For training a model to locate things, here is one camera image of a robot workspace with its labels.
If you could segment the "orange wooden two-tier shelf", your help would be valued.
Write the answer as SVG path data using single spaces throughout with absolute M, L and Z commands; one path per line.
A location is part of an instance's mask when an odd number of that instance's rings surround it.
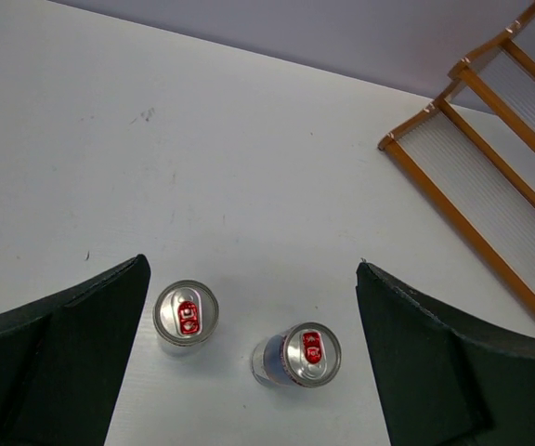
M 449 79 L 378 148 L 535 318 L 535 2 Z

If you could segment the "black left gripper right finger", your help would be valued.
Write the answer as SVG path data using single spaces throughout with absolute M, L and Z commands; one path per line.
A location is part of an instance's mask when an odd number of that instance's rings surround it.
M 535 338 L 424 294 L 372 263 L 359 315 L 394 445 L 535 445 Z

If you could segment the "front left energy drink can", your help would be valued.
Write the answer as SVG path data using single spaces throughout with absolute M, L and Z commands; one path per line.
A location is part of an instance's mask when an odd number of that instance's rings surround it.
M 213 335 L 219 320 L 219 304 L 202 282 L 181 280 L 158 296 L 152 321 L 161 349 L 181 358 L 201 349 Z

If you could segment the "front right energy drink can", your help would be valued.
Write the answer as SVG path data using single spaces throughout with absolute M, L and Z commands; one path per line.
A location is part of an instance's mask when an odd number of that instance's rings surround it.
M 269 387 L 317 388 L 338 374 L 342 349 L 324 324 L 306 321 L 260 342 L 251 356 L 254 378 Z

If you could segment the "energy drink can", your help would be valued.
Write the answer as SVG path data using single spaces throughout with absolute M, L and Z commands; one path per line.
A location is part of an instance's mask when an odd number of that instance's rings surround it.
M 338 374 L 342 349 L 324 324 L 306 321 L 260 342 L 251 356 L 254 378 L 269 387 L 317 388 Z
M 161 349 L 181 358 L 201 349 L 213 335 L 219 320 L 219 304 L 202 282 L 181 280 L 158 296 L 152 321 Z

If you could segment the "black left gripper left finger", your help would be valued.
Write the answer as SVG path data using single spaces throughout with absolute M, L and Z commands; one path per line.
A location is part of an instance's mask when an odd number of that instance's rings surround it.
M 138 255 L 0 313 L 0 445 L 104 444 L 149 283 Z

